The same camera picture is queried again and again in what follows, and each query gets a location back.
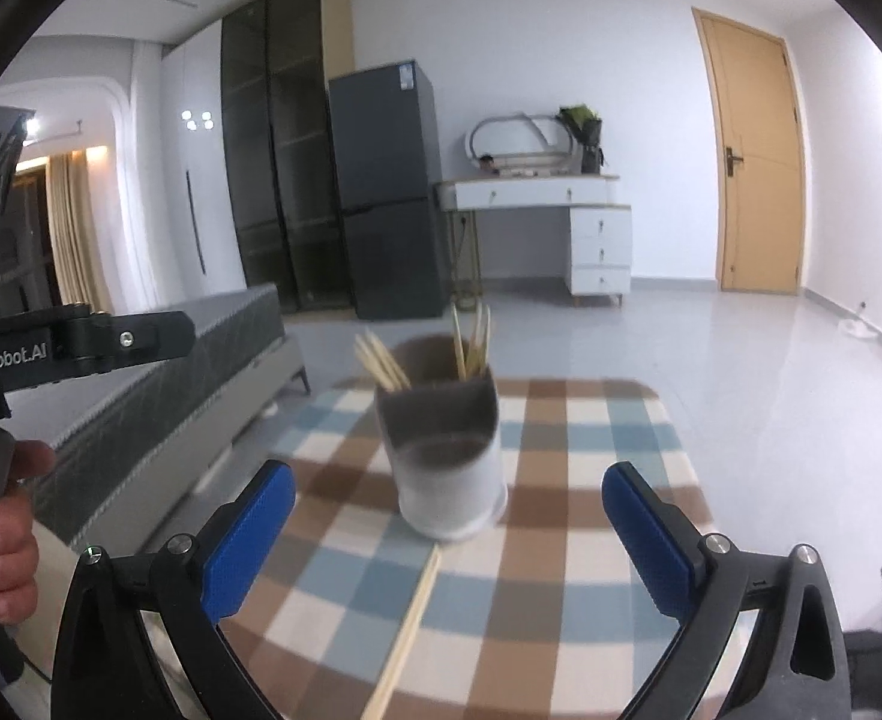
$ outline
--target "vanity table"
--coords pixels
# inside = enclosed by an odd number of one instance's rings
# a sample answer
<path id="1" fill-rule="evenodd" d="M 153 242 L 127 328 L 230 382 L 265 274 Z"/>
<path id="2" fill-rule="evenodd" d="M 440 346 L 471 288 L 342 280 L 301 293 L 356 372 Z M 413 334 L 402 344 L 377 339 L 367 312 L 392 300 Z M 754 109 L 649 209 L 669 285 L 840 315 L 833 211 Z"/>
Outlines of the vanity table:
<path id="1" fill-rule="evenodd" d="M 575 304 L 584 295 L 617 295 L 619 304 L 631 290 L 631 206 L 617 202 L 620 177 L 553 175 L 545 177 L 483 177 L 445 181 L 438 185 L 441 208 L 448 212 L 448 230 L 454 256 L 454 282 L 463 245 L 457 217 L 466 217 L 464 234 L 470 237 L 471 293 L 458 302 L 481 295 L 481 246 L 478 211 L 563 207 L 568 209 L 569 245 L 565 281 Z"/>

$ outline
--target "wooden door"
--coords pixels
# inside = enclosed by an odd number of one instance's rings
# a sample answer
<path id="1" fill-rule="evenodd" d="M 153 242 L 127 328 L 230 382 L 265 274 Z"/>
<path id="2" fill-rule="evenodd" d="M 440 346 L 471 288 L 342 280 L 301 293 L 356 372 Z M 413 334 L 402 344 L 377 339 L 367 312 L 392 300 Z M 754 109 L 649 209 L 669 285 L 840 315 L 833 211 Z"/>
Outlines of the wooden door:
<path id="1" fill-rule="evenodd" d="M 804 153 L 787 48 L 783 40 L 732 20 L 695 15 L 718 126 L 721 288 L 797 293 Z"/>

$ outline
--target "gray tile floor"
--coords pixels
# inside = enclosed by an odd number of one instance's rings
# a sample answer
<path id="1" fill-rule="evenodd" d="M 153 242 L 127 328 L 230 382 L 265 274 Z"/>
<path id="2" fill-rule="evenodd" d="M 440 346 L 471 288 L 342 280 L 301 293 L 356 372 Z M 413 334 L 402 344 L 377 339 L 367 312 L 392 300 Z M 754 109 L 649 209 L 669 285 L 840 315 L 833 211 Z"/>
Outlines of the gray tile floor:
<path id="1" fill-rule="evenodd" d="M 838 332 L 803 298 L 645 290 L 625 306 L 578 309 L 562 289 L 489 295 L 492 364 L 502 376 L 638 379 L 660 392 L 718 527 L 746 550 L 798 542 L 822 553 L 842 624 L 881 624 L 882 349 Z M 358 368 L 361 322 L 292 324 L 315 391 Z M 391 346 L 449 319 L 374 327 Z M 307 402 L 297 386 L 279 415 L 236 443 L 230 472 L 164 527 L 192 530 L 257 467 Z"/>

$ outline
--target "bundle of chopsticks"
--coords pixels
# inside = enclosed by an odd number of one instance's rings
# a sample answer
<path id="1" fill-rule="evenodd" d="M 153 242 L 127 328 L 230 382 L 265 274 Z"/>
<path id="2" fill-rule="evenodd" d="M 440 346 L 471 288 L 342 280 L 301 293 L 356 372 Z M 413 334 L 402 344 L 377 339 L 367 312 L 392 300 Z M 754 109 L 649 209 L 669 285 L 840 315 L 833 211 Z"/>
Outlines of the bundle of chopsticks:
<path id="1" fill-rule="evenodd" d="M 454 359 L 457 360 L 457 376 L 461 381 L 482 375 L 488 367 L 488 352 L 491 350 L 491 307 L 478 300 L 475 309 L 475 328 L 468 341 L 468 353 L 464 353 L 461 339 L 461 323 L 457 318 L 457 305 L 451 304 L 454 317 Z"/>
<path id="2" fill-rule="evenodd" d="M 365 370 L 374 376 L 377 384 L 387 391 L 411 389 L 411 380 L 407 378 L 404 369 L 382 340 L 370 330 L 366 331 L 363 337 L 355 338 L 355 356 L 358 357 L 361 365 L 364 365 Z"/>
<path id="3" fill-rule="evenodd" d="M 468 341 L 465 353 L 461 336 L 461 324 L 457 317 L 457 306 L 452 303 L 454 317 L 454 359 L 457 360 L 457 377 L 466 381 L 473 376 L 482 375 L 488 367 L 488 352 L 491 349 L 491 308 L 478 303 L 475 314 L 475 328 Z M 380 338 L 370 330 L 355 338 L 355 356 L 364 369 L 370 373 L 382 389 L 389 392 L 410 389 L 411 380 L 404 369 L 388 350 Z"/>

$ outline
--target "screw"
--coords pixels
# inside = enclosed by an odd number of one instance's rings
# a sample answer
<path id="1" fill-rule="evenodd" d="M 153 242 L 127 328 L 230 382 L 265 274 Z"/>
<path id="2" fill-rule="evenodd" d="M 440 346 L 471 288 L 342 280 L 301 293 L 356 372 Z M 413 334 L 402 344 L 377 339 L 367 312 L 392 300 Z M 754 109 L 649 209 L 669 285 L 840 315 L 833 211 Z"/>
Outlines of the screw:
<path id="1" fill-rule="evenodd" d="M 184 555 L 193 546 L 193 538 L 188 536 L 187 533 L 179 533 L 178 536 L 171 536 L 170 541 L 167 543 L 167 550 L 172 555 Z"/>
<path id="2" fill-rule="evenodd" d="M 101 560 L 102 555 L 104 555 L 104 550 L 100 547 L 88 547 L 88 549 L 84 551 L 85 565 L 94 565 Z"/>
<path id="3" fill-rule="evenodd" d="M 704 539 L 708 549 L 716 555 L 727 555 L 731 551 L 731 541 L 727 536 L 721 536 L 720 533 L 712 533 L 711 536 Z"/>
<path id="4" fill-rule="evenodd" d="M 814 565 L 818 561 L 817 549 L 807 544 L 799 546 L 794 553 L 798 555 L 798 560 L 806 562 L 808 565 Z"/>

